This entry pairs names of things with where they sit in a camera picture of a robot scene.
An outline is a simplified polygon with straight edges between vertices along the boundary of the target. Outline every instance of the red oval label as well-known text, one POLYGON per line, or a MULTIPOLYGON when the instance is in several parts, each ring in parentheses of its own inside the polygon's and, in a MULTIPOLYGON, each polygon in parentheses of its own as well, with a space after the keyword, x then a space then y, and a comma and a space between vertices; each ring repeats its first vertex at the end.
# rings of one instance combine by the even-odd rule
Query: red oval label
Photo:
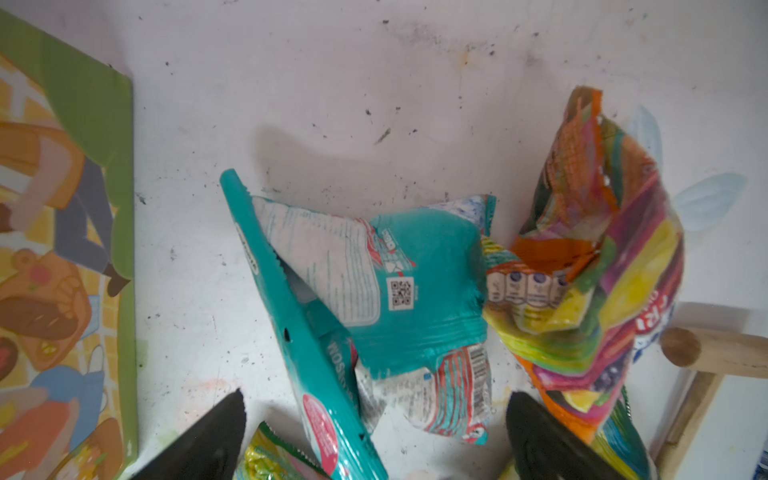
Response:
POLYGON ((320 450, 320 461, 323 464, 323 470, 328 474, 333 474, 336 465, 339 463, 339 443, 336 440, 336 430, 333 428, 333 422, 328 415, 328 411, 315 397, 304 395, 304 412, 312 426, 312 433, 315 435, 315 441, 320 450))

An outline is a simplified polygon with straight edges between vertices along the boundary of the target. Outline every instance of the stained white surface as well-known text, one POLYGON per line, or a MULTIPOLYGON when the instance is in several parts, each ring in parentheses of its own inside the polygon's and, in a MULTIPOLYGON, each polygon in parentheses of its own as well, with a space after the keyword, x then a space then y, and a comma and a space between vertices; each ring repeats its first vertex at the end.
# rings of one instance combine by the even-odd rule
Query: stained white surface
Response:
MULTIPOLYGON (((762 0, 0 0, 134 81, 137 338, 143 465, 240 387, 306 445, 269 320, 218 184, 372 216, 493 193, 508 243, 576 84, 619 121, 660 125, 675 194, 714 173, 749 183, 687 258, 677 321, 768 334, 768 4, 762 0), (391 134, 378 145, 387 128, 391 134)), ((495 478, 511 356, 491 335, 485 447, 387 415, 374 441, 393 478, 495 478)), ((652 448, 684 379, 652 349, 630 375, 652 448)), ((678 478, 749 478, 768 433, 768 382, 727 379, 678 478)))

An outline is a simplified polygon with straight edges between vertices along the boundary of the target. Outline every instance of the wooden stick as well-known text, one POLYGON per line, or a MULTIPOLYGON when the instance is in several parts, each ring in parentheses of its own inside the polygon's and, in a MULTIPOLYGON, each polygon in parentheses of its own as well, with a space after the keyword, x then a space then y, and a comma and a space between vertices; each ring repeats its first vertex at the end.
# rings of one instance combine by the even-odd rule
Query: wooden stick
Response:
POLYGON ((686 369, 768 379, 768 339, 762 336, 669 328, 659 343, 670 362, 686 369))
POLYGON ((659 454, 656 455, 659 478, 672 480, 677 474, 723 378, 725 375, 721 373, 696 373, 694 382, 690 385, 683 405, 667 434, 667 439, 661 446, 659 454))

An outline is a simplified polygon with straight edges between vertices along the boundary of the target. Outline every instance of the barcode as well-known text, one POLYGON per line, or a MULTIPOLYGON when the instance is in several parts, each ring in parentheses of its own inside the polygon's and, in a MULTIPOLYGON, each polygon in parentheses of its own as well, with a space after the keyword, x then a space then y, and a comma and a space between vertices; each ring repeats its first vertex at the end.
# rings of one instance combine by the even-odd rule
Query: barcode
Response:
POLYGON ((479 343, 467 348, 469 365, 472 367, 472 423, 484 422, 488 418, 491 392, 488 387, 488 354, 485 345, 479 343))
POLYGON ((390 310, 413 310, 412 276, 394 276, 386 281, 390 310))

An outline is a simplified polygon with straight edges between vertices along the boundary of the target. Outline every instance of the blue leaf painting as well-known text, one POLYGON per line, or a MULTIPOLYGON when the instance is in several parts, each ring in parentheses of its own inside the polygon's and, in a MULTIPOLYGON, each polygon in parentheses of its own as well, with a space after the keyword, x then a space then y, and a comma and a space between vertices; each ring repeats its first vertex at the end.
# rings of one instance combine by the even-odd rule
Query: blue leaf painting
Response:
POLYGON ((661 130, 656 118, 643 105, 637 108, 637 113, 630 120, 627 133, 656 161, 661 172, 664 161, 661 155, 661 130))
POLYGON ((675 195, 672 207, 685 230, 706 230, 725 217, 745 186, 741 174, 713 175, 675 195))

